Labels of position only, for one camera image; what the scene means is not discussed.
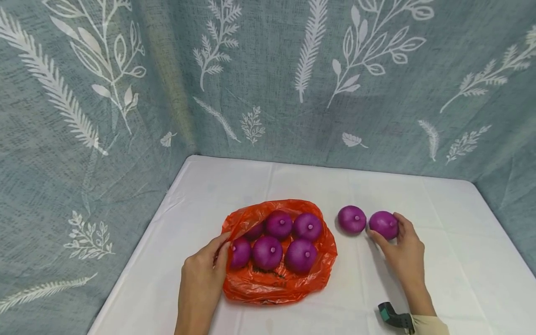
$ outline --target purple onion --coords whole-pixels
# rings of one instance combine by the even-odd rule
[[[258,239],[264,232],[264,222],[254,225],[245,234],[244,237],[249,241]]]
[[[359,207],[352,205],[341,208],[337,219],[340,228],[351,235],[359,234],[367,225],[365,213]]]
[[[282,258],[283,247],[275,237],[260,237],[253,245],[253,261],[263,270],[275,269]]]
[[[292,241],[285,254],[285,264],[294,273],[305,274],[311,271],[318,252],[309,240]]]
[[[233,246],[231,247],[233,251],[233,259],[231,260],[231,269],[240,269],[244,267],[249,262],[251,258],[251,246],[249,245],[248,240],[243,237],[233,241]]]
[[[266,233],[279,241],[286,239],[292,231],[291,216],[283,211],[273,211],[266,218]]]
[[[398,220],[389,212],[379,211],[372,214],[369,227],[380,233],[386,240],[392,240],[398,236]]]
[[[297,239],[314,242],[322,233],[322,222],[312,213],[301,213],[294,220],[292,230]]]

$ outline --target white table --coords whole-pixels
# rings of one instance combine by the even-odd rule
[[[123,270],[89,334],[173,334],[181,266],[238,208],[274,199],[315,203],[339,256],[327,287],[290,306],[222,298],[212,334],[397,334],[377,305],[407,305],[381,253],[347,237],[334,219],[345,205],[398,211],[426,245],[426,281],[452,335],[534,334],[536,279],[469,182],[191,156]]]

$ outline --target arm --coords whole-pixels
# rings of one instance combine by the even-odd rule
[[[369,230],[369,236],[385,254],[394,270],[413,315],[417,335],[446,335],[447,326],[438,318],[425,284],[425,245],[419,240],[413,224],[398,213],[397,245],[390,244],[379,233]]]
[[[209,333],[226,275],[227,238],[229,233],[221,234],[184,261],[175,335]]]

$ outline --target fabric backdrop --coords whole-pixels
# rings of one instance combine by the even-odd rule
[[[185,157],[474,182],[536,271],[532,0],[0,0],[0,334],[84,334]]]

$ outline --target plastic bag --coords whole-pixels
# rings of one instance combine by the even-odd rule
[[[274,210],[287,212],[292,220],[303,212],[310,212],[322,221],[322,235],[314,242],[318,256],[311,271],[305,275],[298,275],[284,266],[285,253],[293,240],[292,237],[282,241],[283,259],[273,271],[259,269],[252,260],[242,269],[231,270],[229,265],[232,252],[229,251],[227,276],[224,281],[224,293],[227,299],[253,304],[288,304],[300,301],[309,293],[320,291],[327,285],[331,267],[337,257],[337,246],[322,212],[315,204],[305,200],[289,199],[245,207],[231,213],[225,219],[221,231],[222,233],[231,231],[230,240],[235,240],[251,227],[261,223]]]

